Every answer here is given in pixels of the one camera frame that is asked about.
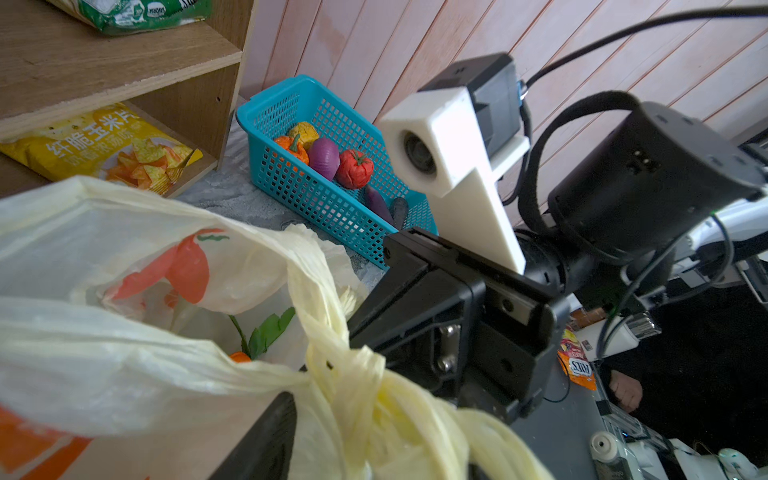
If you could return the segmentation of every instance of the green snack bag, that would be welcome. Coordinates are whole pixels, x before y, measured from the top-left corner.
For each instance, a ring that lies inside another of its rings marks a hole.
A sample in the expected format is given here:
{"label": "green snack bag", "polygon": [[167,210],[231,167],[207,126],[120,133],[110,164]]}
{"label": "green snack bag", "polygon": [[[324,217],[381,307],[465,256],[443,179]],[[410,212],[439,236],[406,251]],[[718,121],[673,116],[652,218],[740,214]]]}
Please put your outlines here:
{"label": "green snack bag", "polygon": [[212,0],[48,0],[107,35],[173,28],[205,20]]}

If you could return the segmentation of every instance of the black strap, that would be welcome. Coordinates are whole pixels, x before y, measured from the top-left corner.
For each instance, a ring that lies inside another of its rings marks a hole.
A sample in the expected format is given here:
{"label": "black strap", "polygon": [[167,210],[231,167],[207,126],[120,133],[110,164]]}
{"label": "black strap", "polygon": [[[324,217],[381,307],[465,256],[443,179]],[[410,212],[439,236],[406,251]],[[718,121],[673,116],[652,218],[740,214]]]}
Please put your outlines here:
{"label": "black strap", "polygon": [[541,163],[541,154],[544,151],[544,145],[554,131],[577,118],[609,110],[632,111],[639,105],[640,101],[626,91],[602,91],[582,98],[573,105],[568,106],[547,126],[533,147],[533,150],[531,150],[528,168],[525,171],[525,181],[520,189],[518,210],[528,228],[541,235],[551,234],[549,227],[547,227],[544,219],[541,218],[541,212],[538,211],[536,188],[538,185],[538,167]]}

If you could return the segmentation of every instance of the camera lens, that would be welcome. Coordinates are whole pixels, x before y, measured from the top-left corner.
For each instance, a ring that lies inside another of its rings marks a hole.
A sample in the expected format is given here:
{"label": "camera lens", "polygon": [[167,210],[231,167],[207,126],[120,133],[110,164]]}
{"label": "camera lens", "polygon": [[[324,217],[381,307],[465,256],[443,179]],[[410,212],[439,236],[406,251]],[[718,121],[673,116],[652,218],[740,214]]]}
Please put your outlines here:
{"label": "camera lens", "polygon": [[406,138],[403,141],[403,147],[406,149],[406,155],[411,161],[416,170],[424,172],[425,174],[434,174],[437,171],[435,167],[435,160],[432,158],[432,154],[422,139],[416,137],[411,132],[406,133]]}

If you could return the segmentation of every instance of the person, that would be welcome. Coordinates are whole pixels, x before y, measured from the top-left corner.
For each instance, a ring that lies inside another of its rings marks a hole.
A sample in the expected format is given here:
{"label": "person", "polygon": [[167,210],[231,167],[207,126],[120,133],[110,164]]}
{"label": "person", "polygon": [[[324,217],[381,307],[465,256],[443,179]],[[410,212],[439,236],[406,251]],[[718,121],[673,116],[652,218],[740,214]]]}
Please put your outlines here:
{"label": "person", "polygon": [[768,465],[768,310],[742,285],[652,316],[662,333],[601,367],[614,401],[669,439]]}

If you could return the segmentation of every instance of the pumpkin stem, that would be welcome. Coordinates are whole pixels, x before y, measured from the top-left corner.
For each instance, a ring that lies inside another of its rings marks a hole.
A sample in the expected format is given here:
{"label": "pumpkin stem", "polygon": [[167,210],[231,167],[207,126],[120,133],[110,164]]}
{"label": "pumpkin stem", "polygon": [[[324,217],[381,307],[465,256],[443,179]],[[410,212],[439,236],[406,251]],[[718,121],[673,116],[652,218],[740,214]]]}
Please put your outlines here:
{"label": "pumpkin stem", "polygon": [[292,152],[299,151],[299,137],[301,137],[301,134],[296,134],[296,136],[293,138],[293,143],[290,145],[290,147],[288,147]]}
{"label": "pumpkin stem", "polygon": [[370,162],[370,160],[368,160],[367,156],[363,152],[357,152],[353,150],[352,156],[355,158],[358,165],[367,164]]}

